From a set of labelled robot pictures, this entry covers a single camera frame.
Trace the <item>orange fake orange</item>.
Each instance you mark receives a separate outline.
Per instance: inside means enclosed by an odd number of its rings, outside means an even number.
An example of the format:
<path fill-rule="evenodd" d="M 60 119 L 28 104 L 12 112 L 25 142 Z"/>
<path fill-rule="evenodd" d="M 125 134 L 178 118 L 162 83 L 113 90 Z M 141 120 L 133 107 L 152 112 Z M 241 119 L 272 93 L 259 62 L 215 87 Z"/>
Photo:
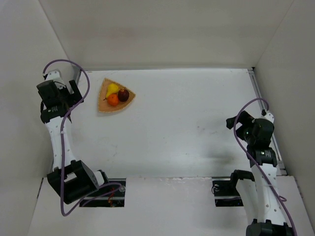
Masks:
<path fill-rule="evenodd" d="M 109 95 L 106 100 L 107 100 L 107 103 L 113 107 L 117 106 L 120 102 L 117 94 Z"/>

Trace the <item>yellow fake pear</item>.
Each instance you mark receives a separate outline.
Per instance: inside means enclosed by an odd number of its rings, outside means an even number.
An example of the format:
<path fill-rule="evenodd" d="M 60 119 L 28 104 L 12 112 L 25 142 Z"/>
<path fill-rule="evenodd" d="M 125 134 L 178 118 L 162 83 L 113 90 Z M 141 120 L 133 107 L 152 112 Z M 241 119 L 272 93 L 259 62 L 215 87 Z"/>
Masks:
<path fill-rule="evenodd" d="M 108 98 L 108 96 L 114 94 L 114 93 L 117 93 L 118 91 L 120 90 L 120 88 L 118 87 L 117 84 L 115 83 L 111 83 L 108 87 L 107 87 L 107 93 L 106 93 L 106 96 L 105 96 L 105 99 L 106 100 Z"/>

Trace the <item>dark red fake apple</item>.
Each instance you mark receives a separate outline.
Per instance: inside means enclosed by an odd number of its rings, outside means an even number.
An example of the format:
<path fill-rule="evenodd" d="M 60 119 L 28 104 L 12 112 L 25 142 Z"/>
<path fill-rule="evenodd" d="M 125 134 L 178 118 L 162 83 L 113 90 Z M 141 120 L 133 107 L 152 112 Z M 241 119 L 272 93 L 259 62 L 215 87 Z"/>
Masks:
<path fill-rule="evenodd" d="M 118 91 L 118 99 L 121 102 L 126 102 L 129 99 L 129 91 L 127 89 L 121 89 Z"/>

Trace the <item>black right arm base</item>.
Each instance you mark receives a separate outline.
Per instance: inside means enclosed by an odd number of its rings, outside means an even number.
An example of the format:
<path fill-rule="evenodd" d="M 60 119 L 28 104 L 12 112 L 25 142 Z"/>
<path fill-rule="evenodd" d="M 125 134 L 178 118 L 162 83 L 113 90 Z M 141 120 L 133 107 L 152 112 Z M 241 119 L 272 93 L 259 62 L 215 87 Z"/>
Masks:
<path fill-rule="evenodd" d="M 230 177 L 214 177 L 212 179 L 212 194 L 216 207 L 242 207 L 243 202 L 236 189 L 236 184 L 246 171 L 235 170 Z"/>

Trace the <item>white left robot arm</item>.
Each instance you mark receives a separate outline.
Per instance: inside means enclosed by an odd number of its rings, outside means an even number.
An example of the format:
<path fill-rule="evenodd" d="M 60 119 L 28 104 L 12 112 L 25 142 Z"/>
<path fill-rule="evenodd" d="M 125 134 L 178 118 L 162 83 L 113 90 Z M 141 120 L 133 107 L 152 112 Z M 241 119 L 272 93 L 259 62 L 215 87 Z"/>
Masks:
<path fill-rule="evenodd" d="M 71 149 L 72 121 L 66 113 L 82 95 L 74 80 L 70 81 L 70 85 L 73 92 L 69 92 L 61 78 L 47 79 L 37 85 L 42 99 L 40 118 L 49 131 L 54 157 L 47 179 L 67 205 L 96 192 L 109 182 L 104 171 L 92 171 L 75 157 Z"/>

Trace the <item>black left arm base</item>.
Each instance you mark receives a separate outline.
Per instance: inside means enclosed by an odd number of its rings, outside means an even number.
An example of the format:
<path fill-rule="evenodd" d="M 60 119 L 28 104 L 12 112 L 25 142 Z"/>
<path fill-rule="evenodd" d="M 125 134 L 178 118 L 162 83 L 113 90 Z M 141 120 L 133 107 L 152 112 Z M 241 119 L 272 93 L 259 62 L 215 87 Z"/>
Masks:
<path fill-rule="evenodd" d="M 109 179 L 110 183 L 119 183 L 118 185 L 110 185 L 97 190 L 88 195 L 79 204 L 79 207 L 124 207 L 126 194 L 126 179 Z"/>

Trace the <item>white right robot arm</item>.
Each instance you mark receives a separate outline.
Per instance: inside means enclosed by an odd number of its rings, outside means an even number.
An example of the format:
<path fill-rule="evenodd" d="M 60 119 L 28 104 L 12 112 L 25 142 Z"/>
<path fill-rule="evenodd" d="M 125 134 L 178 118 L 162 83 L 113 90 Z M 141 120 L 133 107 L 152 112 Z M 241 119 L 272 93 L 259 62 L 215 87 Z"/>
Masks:
<path fill-rule="evenodd" d="M 249 224 L 248 236 L 295 236 L 293 219 L 280 197 L 277 188 L 277 158 L 269 146 L 274 132 L 274 116 L 269 103 L 261 98 L 266 108 L 261 117 L 253 118 L 246 108 L 256 102 L 254 98 L 246 103 L 235 117 L 226 120 L 228 129 L 233 130 L 238 144 L 250 161 L 251 171 L 235 170 L 230 185 L 239 193 Z"/>

